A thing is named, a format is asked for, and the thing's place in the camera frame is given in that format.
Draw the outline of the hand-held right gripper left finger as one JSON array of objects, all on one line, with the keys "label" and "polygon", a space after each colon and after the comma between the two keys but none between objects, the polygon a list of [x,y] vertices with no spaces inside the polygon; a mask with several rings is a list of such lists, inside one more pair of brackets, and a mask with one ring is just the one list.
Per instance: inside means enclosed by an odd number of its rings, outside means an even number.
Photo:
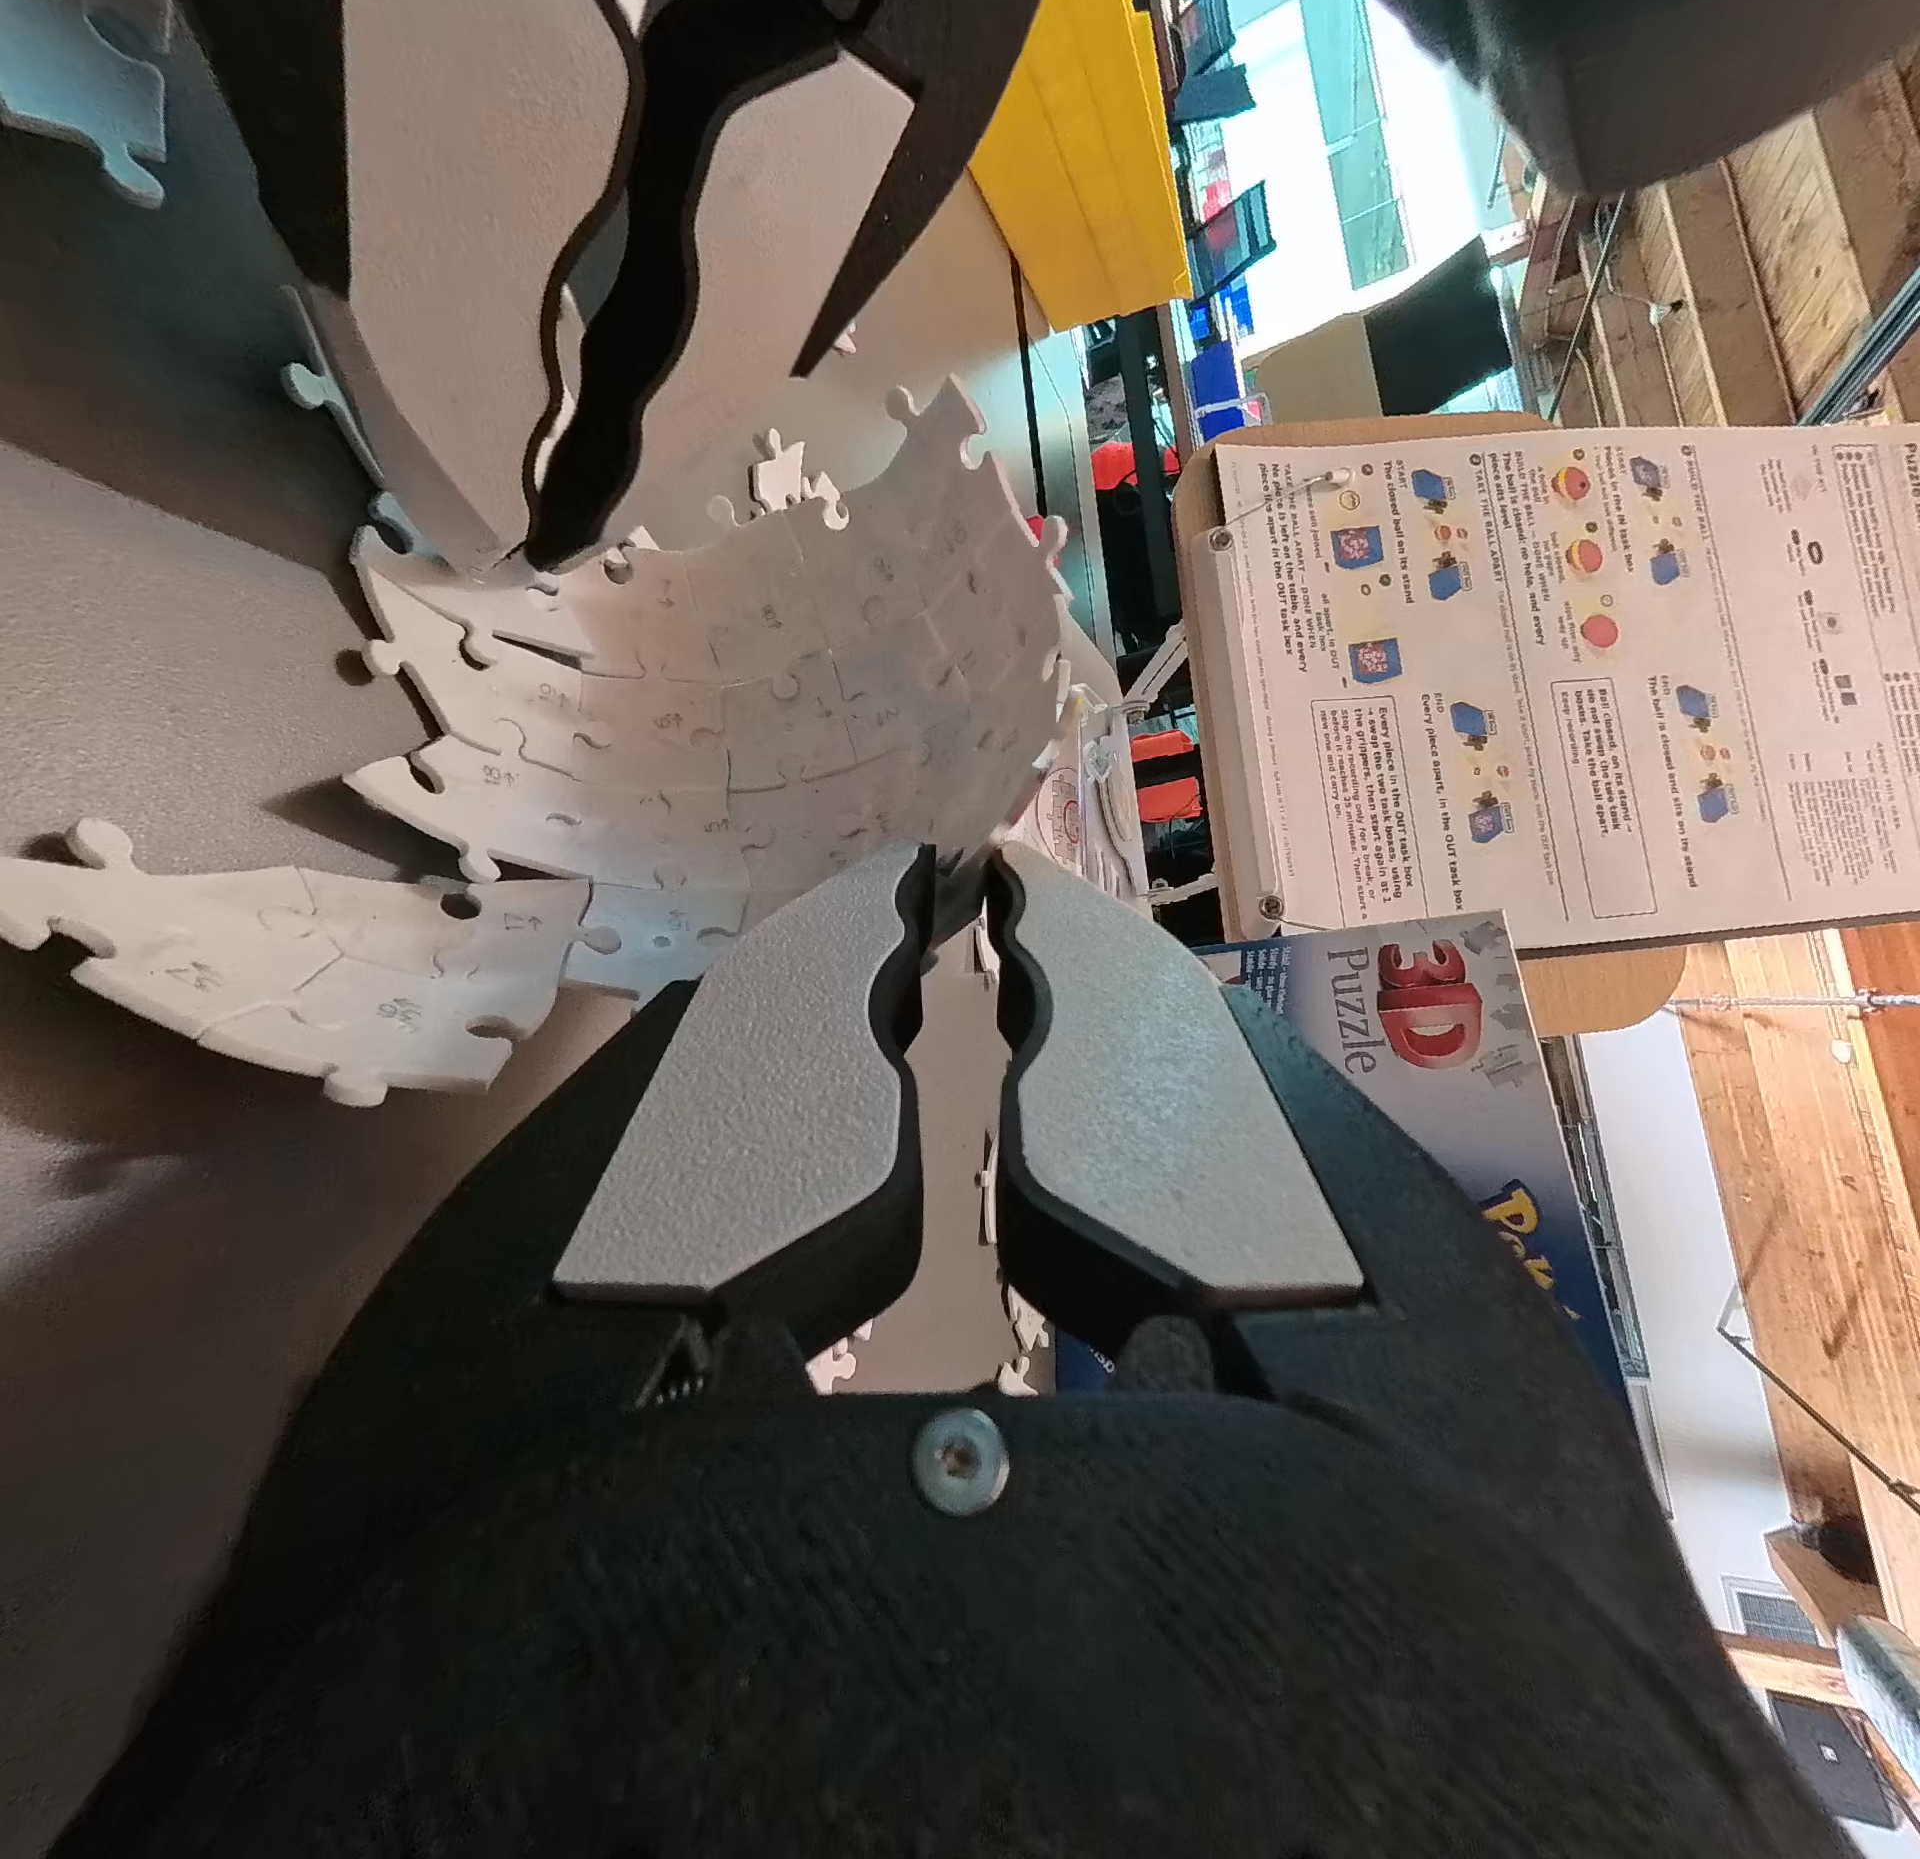
[{"label": "hand-held right gripper left finger", "polygon": [[561,1252],[560,1296],[710,1330],[771,1320],[825,1352],[906,1292],[923,1216],[906,1050],[936,866],[927,844],[886,846],[708,970]]}]

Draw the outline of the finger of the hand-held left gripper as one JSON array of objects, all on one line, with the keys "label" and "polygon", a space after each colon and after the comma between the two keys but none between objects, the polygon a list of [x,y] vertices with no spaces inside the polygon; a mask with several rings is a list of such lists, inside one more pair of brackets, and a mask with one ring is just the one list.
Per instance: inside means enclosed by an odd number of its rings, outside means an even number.
[{"label": "finger of the hand-held left gripper", "polygon": [[341,0],[341,48],[348,282],[302,302],[385,492],[481,572],[532,528],[633,36],[616,0]]},{"label": "finger of the hand-held left gripper", "polygon": [[669,0],[638,52],[625,238],[524,540],[543,572],[802,372],[913,114],[804,0]]}]

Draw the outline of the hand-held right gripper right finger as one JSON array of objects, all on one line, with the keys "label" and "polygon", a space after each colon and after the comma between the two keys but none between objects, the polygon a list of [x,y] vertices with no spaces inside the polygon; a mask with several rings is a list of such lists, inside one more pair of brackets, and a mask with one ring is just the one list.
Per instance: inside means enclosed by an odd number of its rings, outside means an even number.
[{"label": "hand-held right gripper right finger", "polygon": [[985,880],[1010,1064],[997,1256],[1017,1296],[1118,1360],[1156,1318],[1349,1308],[1366,1278],[1225,990],[1035,848]]}]

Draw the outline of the small white puzzle ball section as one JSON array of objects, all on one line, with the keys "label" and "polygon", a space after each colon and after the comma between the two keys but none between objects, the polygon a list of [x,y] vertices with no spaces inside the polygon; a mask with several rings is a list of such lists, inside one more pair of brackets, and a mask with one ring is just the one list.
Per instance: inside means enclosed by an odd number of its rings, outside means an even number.
[{"label": "small white puzzle ball section", "polygon": [[129,204],[163,206],[166,70],[178,0],[2,0],[2,116],[95,156]]}]

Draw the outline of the large white puzzle ball shell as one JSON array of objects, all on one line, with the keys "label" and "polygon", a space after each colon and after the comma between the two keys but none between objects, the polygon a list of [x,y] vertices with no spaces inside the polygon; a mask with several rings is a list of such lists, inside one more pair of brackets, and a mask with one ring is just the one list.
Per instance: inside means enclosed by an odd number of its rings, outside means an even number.
[{"label": "large white puzzle ball shell", "polygon": [[641,1000],[877,850],[963,876],[1057,750],[1063,524],[1028,516],[972,386],[892,388],[875,476],[804,476],[765,432],[716,536],[641,530],[568,570],[461,574],[363,528],[367,670],[429,734],[343,778],[464,878],[588,882],[568,986]]}]

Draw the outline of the person's left forearm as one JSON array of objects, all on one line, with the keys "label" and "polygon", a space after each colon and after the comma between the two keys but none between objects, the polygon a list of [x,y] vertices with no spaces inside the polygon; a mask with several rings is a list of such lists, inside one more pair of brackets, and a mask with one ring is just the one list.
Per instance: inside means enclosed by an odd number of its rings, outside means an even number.
[{"label": "person's left forearm", "polygon": [[1380,0],[1563,192],[1639,192],[1915,44],[1918,0]]}]

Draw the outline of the blue printed puzzle box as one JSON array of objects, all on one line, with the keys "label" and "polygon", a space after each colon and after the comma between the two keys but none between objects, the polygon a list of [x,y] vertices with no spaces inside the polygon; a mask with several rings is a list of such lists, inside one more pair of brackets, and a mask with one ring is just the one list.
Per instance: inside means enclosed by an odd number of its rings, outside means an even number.
[{"label": "blue printed puzzle box", "polygon": [[1530,1296],[1625,1410],[1609,1292],[1504,926],[1480,912],[1259,942],[1228,950],[1228,980],[1192,956],[1224,988],[1363,1274],[1354,1306],[1293,1314],[1413,1320],[1493,1346],[1508,1392],[1547,1390],[1517,1330],[1480,1320],[1478,1280],[1502,1304]]}]

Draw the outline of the white puzzle strip section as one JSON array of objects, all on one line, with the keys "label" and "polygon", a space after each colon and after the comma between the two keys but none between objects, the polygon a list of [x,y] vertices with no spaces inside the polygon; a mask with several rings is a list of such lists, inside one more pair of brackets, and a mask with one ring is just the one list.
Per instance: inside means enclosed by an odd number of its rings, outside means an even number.
[{"label": "white puzzle strip section", "polygon": [[2,936],[85,950],[72,982],[215,1056],[320,1080],[336,1104],[481,1094],[554,1008],[588,882],[475,888],[294,866],[156,874],[106,820],[63,864],[6,858]]}]

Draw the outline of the clear plastic parts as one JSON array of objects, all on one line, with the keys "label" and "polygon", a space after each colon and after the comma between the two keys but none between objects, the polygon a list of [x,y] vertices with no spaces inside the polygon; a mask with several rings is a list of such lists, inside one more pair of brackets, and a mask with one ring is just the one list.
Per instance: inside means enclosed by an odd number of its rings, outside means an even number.
[{"label": "clear plastic parts", "polygon": [[1126,722],[1102,714],[1079,736],[1082,870],[1107,896],[1149,912],[1140,836],[1140,798],[1131,780]]}]

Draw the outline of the yellow plastic bin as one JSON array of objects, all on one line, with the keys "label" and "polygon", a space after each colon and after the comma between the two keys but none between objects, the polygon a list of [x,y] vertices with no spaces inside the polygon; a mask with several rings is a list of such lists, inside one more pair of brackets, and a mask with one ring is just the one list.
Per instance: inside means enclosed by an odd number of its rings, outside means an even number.
[{"label": "yellow plastic bin", "polygon": [[1072,332],[1187,294],[1149,16],[1040,0],[970,172],[1046,326]]}]

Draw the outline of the instruction sheet board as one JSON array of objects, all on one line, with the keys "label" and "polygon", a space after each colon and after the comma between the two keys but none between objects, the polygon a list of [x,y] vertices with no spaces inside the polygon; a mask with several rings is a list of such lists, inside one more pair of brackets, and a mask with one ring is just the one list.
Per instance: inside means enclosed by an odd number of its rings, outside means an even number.
[{"label": "instruction sheet board", "polygon": [[1915,922],[1913,426],[1251,428],[1178,480],[1231,940]]}]

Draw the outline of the black monitor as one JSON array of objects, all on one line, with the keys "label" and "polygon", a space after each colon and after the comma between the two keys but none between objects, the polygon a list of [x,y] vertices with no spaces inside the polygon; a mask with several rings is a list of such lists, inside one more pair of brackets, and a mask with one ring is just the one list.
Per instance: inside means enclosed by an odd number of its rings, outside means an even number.
[{"label": "black monitor", "polygon": [[1513,364],[1495,268],[1482,238],[1359,314],[1384,418],[1423,416]]}]

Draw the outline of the silver ventilation duct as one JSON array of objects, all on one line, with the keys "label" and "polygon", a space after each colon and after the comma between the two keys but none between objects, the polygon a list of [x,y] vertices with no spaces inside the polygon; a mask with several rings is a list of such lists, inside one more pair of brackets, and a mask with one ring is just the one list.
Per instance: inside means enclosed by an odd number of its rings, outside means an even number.
[{"label": "silver ventilation duct", "polygon": [[1835,1642],[1852,1702],[1908,1774],[1918,1774],[1918,1644],[1871,1616],[1842,1624]]}]

